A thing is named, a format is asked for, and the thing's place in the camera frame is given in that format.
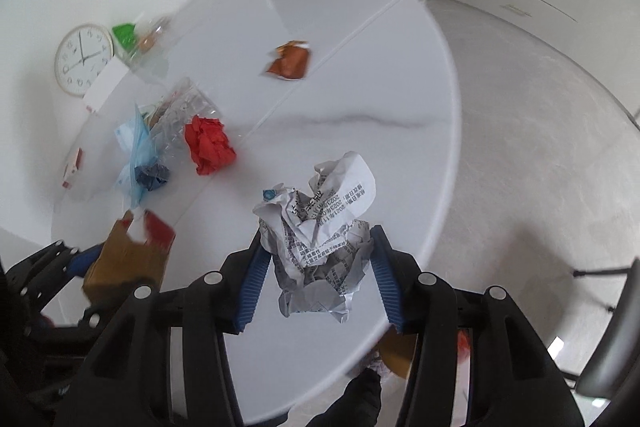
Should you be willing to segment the brown paper bag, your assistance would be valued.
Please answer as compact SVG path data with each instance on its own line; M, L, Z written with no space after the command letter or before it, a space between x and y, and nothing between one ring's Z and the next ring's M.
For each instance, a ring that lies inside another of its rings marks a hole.
M176 233L150 211L142 216L143 239L129 235L134 214L128 210L112 226L98 259L88 269L82 291L93 306L122 303L140 285L158 289Z

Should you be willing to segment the dark blue paper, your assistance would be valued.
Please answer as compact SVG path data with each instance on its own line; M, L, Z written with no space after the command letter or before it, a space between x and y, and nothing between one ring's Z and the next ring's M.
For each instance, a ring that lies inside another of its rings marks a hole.
M148 192L153 192L163 187L170 179L170 171L167 167L156 162L153 165L137 166L134 168L134 177L137 184Z

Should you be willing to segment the clear plastic packaging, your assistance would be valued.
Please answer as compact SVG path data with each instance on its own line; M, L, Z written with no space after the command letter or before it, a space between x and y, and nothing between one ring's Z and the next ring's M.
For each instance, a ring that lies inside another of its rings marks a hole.
M150 139L157 160L167 167L190 158L184 128L194 116L219 118L214 102L189 78L182 78L152 114Z

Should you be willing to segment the red paper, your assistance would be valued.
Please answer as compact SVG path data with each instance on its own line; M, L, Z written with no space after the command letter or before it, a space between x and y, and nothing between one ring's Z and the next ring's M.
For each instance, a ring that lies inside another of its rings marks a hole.
M199 176L210 176L235 162L235 150L219 119L195 115L183 135Z

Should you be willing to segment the white printed paper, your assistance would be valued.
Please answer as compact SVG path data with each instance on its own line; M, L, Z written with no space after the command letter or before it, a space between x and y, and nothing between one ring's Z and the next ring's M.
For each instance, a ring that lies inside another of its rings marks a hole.
M372 254L362 216L375 200L375 179L362 156L348 152L315 165L309 188L280 183L262 192L254 207L260 243L273 259L284 317L327 313L344 323Z

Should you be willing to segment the orange brown snack wrapper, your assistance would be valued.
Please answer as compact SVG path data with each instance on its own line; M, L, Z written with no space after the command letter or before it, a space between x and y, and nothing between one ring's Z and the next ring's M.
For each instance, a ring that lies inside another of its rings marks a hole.
M311 50L307 41L292 40L276 49L277 57L266 74L282 80L299 80L306 76Z

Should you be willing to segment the light blue face mask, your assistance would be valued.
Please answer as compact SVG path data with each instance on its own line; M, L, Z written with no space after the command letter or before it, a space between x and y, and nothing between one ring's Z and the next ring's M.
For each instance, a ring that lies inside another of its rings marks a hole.
M121 124L114 135L127 161L116 180L116 186L129 199L131 209L137 208L146 192L136 179L136 168L146 167L157 160L156 148L150 137L150 128L144 121L139 106L134 106L134 116Z

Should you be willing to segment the brown round stool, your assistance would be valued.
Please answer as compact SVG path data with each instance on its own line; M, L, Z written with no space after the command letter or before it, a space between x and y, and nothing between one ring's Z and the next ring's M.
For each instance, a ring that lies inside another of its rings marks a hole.
M387 329L378 340L376 350L384 364L399 378L407 379L410 373L414 351L416 351L416 335L401 335L395 327Z

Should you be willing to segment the person's black trouser legs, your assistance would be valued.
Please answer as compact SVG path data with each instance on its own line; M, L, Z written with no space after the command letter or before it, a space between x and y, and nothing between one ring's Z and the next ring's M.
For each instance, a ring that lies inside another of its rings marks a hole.
M373 427L382 409L381 376L373 369L363 371L346 386L343 394L307 427Z

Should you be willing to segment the grey chair near bin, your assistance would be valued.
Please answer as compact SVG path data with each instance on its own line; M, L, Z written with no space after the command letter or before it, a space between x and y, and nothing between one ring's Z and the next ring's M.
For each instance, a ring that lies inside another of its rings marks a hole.
M596 350L580 374L564 372L578 395L612 400L639 361L639 259L627 268L574 270L573 277L617 277L626 281L615 307L608 307L611 320Z

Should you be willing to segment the white card envelope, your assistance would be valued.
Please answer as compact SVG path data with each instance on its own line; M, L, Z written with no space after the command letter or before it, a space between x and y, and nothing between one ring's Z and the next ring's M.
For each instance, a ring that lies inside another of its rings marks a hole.
M130 72L129 67L117 56L108 61L82 98L89 113L99 113L106 100L128 72Z

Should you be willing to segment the clear plastic food container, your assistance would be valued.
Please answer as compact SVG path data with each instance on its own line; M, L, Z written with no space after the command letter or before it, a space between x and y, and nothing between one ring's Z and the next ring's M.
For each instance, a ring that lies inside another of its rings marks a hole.
M170 15L146 20L134 30L136 44L129 53L131 72L145 79L164 79L168 74L168 53L176 41Z

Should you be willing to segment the green plastic bag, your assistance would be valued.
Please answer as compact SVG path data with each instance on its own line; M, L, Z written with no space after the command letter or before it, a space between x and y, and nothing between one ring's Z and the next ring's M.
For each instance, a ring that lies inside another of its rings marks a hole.
M131 53L138 45L136 25L123 23L112 27L112 34L120 47L127 53Z

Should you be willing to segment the white round table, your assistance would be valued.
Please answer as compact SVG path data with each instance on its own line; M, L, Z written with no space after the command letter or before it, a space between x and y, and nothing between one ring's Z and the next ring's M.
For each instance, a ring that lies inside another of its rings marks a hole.
M142 204L176 231L164 285L190 284L245 248L254 207L277 184L306 190L314 166L362 156L376 196L364 219L392 244L430 261L458 170L456 68L442 31L418 0L191 0L172 17L176 41L164 79L129 75L78 136L85 162L56 198L52 235L86 248L106 239L128 200L115 181L114 131L182 78L219 110L232 166L199 176L191 158ZM292 40L311 50L306 76L266 74Z

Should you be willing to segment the white round wall clock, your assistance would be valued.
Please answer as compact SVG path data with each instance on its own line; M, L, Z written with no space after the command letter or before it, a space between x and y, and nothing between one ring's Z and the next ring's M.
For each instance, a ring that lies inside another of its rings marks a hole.
M58 87L68 95L82 98L114 55L113 39L103 26L83 24L73 28L55 53Z

